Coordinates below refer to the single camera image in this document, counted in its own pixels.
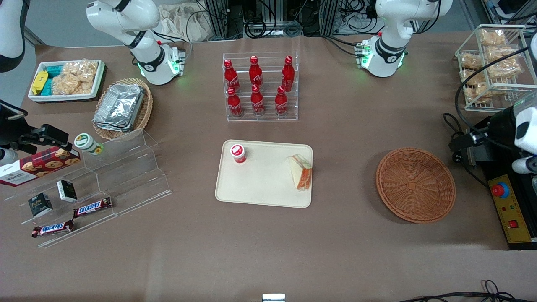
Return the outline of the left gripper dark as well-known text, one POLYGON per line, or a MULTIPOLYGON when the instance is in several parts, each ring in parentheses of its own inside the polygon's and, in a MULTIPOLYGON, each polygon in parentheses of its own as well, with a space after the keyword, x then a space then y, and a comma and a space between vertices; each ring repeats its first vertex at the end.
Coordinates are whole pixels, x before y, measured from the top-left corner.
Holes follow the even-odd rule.
POLYGON ((516 134, 516 117, 513 107, 495 113, 489 120, 489 134, 485 130, 466 129, 464 134, 464 147, 480 146, 491 138, 497 143, 514 146, 516 134))

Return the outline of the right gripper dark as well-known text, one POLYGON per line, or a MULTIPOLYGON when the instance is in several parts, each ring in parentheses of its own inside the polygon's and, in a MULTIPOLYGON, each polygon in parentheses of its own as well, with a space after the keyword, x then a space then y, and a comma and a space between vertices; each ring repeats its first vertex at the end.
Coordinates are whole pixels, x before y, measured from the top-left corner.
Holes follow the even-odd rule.
MULTIPOLYGON (((5 149, 23 151, 28 154, 36 154, 38 148, 33 144, 35 136, 32 126, 29 126, 25 117, 28 112, 13 106, 5 101, 0 101, 0 145, 5 149)), ((69 145, 69 134, 52 125, 40 127, 40 140, 52 146, 69 145)))

